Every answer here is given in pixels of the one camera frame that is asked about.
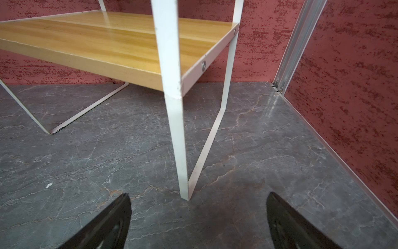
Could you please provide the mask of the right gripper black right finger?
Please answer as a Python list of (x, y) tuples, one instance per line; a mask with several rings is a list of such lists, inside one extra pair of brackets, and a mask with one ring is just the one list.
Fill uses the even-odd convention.
[(275, 192), (266, 199), (266, 211), (276, 249), (340, 248)]

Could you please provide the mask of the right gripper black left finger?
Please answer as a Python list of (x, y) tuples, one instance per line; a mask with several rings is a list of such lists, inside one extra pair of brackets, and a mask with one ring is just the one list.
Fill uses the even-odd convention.
[(121, 194), (60, 249), (123, 249), (131, 221), (130, 197)]

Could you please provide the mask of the wooden two-tier white-framed shelf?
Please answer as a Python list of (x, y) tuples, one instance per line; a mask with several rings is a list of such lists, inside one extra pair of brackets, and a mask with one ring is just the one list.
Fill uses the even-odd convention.
[[(1, 49), (162, 91), (181, 198), (189, 200), (223, 119), (229, 97), (243, 1), (231, 22), (181, 18), (177, 1), (152, 1), (150, 15), (99, 10), (1, 22)], [(191, 174), (183, 97), (228, 48), (220, 111)]]

